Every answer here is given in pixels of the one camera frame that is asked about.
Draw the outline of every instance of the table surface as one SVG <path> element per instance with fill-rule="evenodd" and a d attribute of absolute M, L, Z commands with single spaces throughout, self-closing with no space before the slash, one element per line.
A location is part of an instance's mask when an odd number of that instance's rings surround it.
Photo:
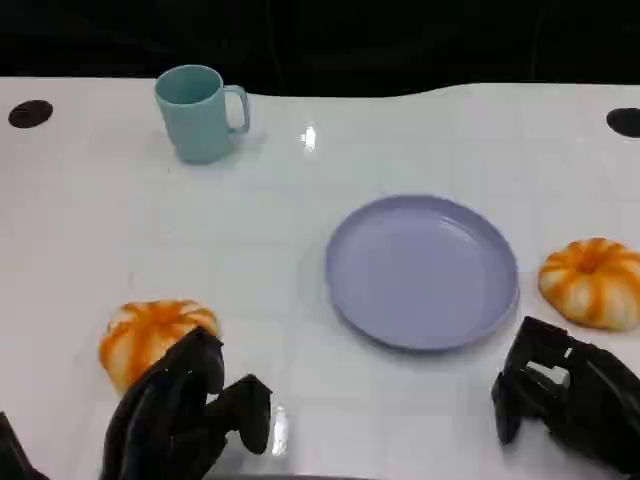
<path fill-rule="evenodd" d="M 526 425 L 498 445 L 489 391 L 525 314 L 597 342 L 640 373 L 638 332 L 564 322 L 535 270 L 589 236 L 640 248 L 640 141 L 607 112 L 640 87 L 465 85 L 387 99 L 251 96 L 229 158 L 179 163 L 151 80 L 1 79 L 0 116 L 46 99 L 30 130 L 0 122 L 0 407 L 52 480 L 97 478 L 117 397 L 97 361 L 129 300 L 193 298 L 218 313 L 228 381 L 253 372 L 286 406 L 288 471 L 411 480 L 600 479 L 610 472 Z M 232 118 L 239 107 L 231 104 Z M 375 346 L 329 307 L 336 225 L 385 195 L 430 193 L 483 213 L 516 253 L 517 319 L 474 347 Z"/>

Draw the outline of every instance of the pumpkin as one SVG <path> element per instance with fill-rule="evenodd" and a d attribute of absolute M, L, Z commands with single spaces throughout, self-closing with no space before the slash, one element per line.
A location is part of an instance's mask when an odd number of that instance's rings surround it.
<path fill-rule="evenodd" d="M 100 342 L 100 361 L 122 395 L 166 351 L 196 327 L 218 336 L 211 310 L 193 300 L 127 303 L 115 313 Z"/>
<path fill-rule="evenodd" d="M 542 265 L 538 286 L 565 318 L 627 330 L 640 323 L 640 254 L 605 238 L 570 243 Z"/>

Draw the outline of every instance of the purple plate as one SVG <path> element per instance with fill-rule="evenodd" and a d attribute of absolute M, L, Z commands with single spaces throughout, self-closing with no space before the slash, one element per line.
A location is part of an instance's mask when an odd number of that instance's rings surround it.
<path fill-rule="evenodd" d="M 412 350 L 473 342 L 518 303 L 516 259 L 500 232 L 428 195 L 385 198 L 347 217 L 329 242 L 326 279 L 348 322 Z"/>

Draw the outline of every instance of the orange stripe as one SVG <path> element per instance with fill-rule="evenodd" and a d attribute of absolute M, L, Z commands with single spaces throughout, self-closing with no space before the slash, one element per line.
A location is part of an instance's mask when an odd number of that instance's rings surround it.
<path fill-rule="evenodd" d="M 561 270 L 567 270 L 568 268 L 569 267 L 567 267 L 566 265 L 545 265 L 540 269 L 538 277 L 544 275 L 545 273 L 559 272 Z"/>
<path fill-rule="evenodd" d="M 182 302 L 170 302 L 165 306 L 166 302 L 153 302 L 151 320 L 157 323 L 170 322 L 180 315 Z"/>
<path fill-rule="evenodd" d="M 571 254 L 569 252 L 555 252 L 547 257 L 547 260 L 545 261 L 545 263 L 549 263 L 549 262 L 566 263 L 570 257 L 571 257 Z"/>
<path fill-rule="evenodd" d="M 597 325 L 602 322 L 602 312 L 604 311 L 604 284 L 600 275 L 592 275 L 588 281 L 591 291 L 591 303 L 585 313 L 585 319 L 590 324 Z"/>
<path fill-rule="evenodd" d="M 108 359 L 111 356 L 111 351 L 114 349 L 115 344 L 118 343 L 120 337 L 129 331 L 130 327 L 130 324 L 121 323 L 111 329 L 111 331 L 102 338 L 102 342 L 100 343 L 100 362 L 104 368 L 107 368 Z"/>
<path fill-rule="evenodd" d="M 619 279 L 624 280 L 624 284 L 631 288 L 636 298 L 640 298 L 640 280 L 638 280 L 638 277 L 634 273 L 625 270 L 623 267 L 608 267 L 606 271 L 610 275 L 617 276 Z"/>
<path fill-rule="evenodd" d="M 606 240 L 604 238 L 594 238 L 588 244 L 584 252 L 585 257 L 598 256 Z"/>
<path fill-rule="evenodd" d="M 202 319 L 199 319 L 199 318 L 191 318 L 191 316 L 188 315 L 187 317 L 182 318 L 182 319 L 176 321 L 175 323 L 179 324 L 179 325 L 193 325 L 193 324 L 195 324 L 195 326 L 200 326 L 200 327 L 204 328 L 205 330 L 207 330 L 212 335 L 218 336 L 218 321 L 215 318 L 212 318 L 210 322 L 207 322 L 206 320 L 202 320 Z"/>
<path fill-rule="evenodd" d="M 140 320 L 145 319 L 149 315 L 149 312 L 146 309 L 140 308 L 135 303 L 125 303 L 122 307 L 120 307 L 120 310 L 133 313 Z"/>
<path fill-rule="evenodd" d="M 607 262 L 611 262 L 612 260 L 616 260 L 619 258 L 619 252 L 624 251 L 624 245 L 620 243 L 612 243 L 607 247 L 604 252 L 600 254 L 600 259 L 598 261 L 599 265 L 604 265 Z"/>
<path fill-rule="evenodd" d="M 560 280 L 546 292 L 545 297 L 549 299 L 549 301 L 553 305 L 560 304 L 561 301 L 564 301 L 564 297 L 571 287 L 571 284 L 573 284 L 581 276 L 582 274 L 580 274 L 579 272 L 570 271 L 562 280 Z"/>
<path fill-rule="evenodd" d="M 165 331 L 168 332 L 169 336 L 174 341 L 174 343 L 178 343 L 178 341 L 185 335 L 182 329 L 178 328 L 178 326 L 175 323 L 168 323 L 164 325 L 164 328 L 165 328 Z"/>
<path fill-rule="evenodd" d="M 584 253 L 585 246 L 582 242 L 571 242 L 565 251 L 567 251 L 573 257 L 580 257 Z"/>
<path fill-rule="evenodd" d="M 640 262 L 640 253 L 624 251 L 613 256 L 612 260 L 615 260 L 615 261 L 632 260 L 635 262 Z"/>
<path fill-rule="evenodd" d="M 195 300 L 182 300 L 180 304 L 182 305 L 182 308 L 189 307 L 191 305 L 195 305 L 196 307 L 200 306 L 200 304 Z"/>

